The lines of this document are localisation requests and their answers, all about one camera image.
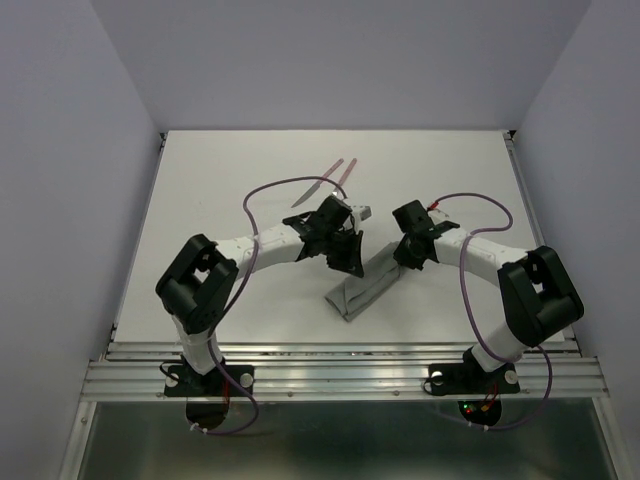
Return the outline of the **pink handled fork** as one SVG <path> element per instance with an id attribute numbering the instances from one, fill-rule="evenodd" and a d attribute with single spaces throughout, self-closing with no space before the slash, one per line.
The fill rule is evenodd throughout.
<path id="1" fill-rule="evenodd" d="M 342 173 L 341 177 L 338 180 L 338 187 L 335 187 L 334 190 L 332 191 L 332 194 L 334 196 L 337 196 L 340 193 L 340 188 L 344 186 L 344 184 L 346 183 L 347 179 L 349 178 L 351 172 L 353 171 L 353 169 L 355 168 L 356 164 L 358 162 L 357 158 L 353 158 L 348 166 L 346 167 L 345 171 Z"/>

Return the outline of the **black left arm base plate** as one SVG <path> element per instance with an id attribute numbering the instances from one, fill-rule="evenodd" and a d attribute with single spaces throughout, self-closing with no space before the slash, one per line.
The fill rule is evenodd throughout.
<path id="1" fill-rule="evenodd" d="M 163 362 L 159 366 L 165 377 L 164 395 L 167 397 L 246 397 L 244 389 L 253 393 L 255 369 L 252 365 L 224 365 L 228 375 L 239 384 L 234 386 L 218 369 L 198 374 L 184 361 Z"/>

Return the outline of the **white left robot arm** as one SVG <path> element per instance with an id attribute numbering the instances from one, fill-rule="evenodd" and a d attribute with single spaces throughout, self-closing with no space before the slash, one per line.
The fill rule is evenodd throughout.
<path id="1" fill-rule="evenodd" d="M 370 217 L 370 207 L 330 195 L 317 209 L 249 236 L 219 242 L 192 236 L 155 287 L 179 334 L 191 386 L 210 394 L 222 384 L 215 330 L 232 304 L 237 281 L 245 286 L 257 271 L 316 256 L 331 270 L 361 278 L 361 223 Z"/>

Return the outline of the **pink handled knife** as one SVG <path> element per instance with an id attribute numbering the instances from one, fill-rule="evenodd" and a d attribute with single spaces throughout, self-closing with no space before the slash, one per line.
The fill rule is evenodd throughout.
<path id="1" fill-rule="evenodd" d="M 338 159 L 323 175 L 323 178 L 330 177 L 342 164 L 344 159 Z M 312 186 L 306 190 L 292 205 L 291 208 L 296 208 L 306 202 L 322 185 L 322 180 L 316 180 Z"/>

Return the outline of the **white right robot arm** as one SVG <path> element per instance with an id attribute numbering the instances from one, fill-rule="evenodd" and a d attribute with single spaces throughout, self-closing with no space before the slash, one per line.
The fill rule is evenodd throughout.
<path id="1" fill-rule="evenodd" d="M 509 247 L 481 237 L 506 231 L 513 225 L 507 209 L 504 227 L 467 231 L 438 209 L 418 200 L 393 211 L 403 233 L 393 257 L 399 266 L 421 270 L 427 261 L 459 269 L 460 289 L 477 343 L 470 360 L 460 366 L 463 384 L 482 390 L 496 378 L 496 370 L 513 363 L 528 349 L 538 347 L 584 315 L 583 302 L 558 253 L 540 246 L 534 250 Z M 504 323 L 484 337 L 470 305 L 466 275 L 470 273 L 497 287 Z"/>

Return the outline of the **grey cloth napkin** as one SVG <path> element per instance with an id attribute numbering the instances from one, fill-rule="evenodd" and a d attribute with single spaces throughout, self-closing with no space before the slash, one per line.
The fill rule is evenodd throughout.
<path id="1" fill-rule="evenodd" d="M 404 274 L 394 258 L 398 242 L 391 242 L 363 264 L 362 278 L 349 276 L 329 290 L 325 301 L 346 322 L 352 322 Z"/>

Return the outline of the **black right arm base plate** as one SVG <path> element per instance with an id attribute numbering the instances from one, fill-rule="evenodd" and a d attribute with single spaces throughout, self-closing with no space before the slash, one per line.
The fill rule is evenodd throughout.
<path id="1" fill-rule="evenodd" d="M 432 396 L 485 395 L 520 392 L 518 375 L 513 364 L 505 364 L 492 372 L 484 371 L 472 362 L 435 363 L 428 366 L 423 390 Z"/>

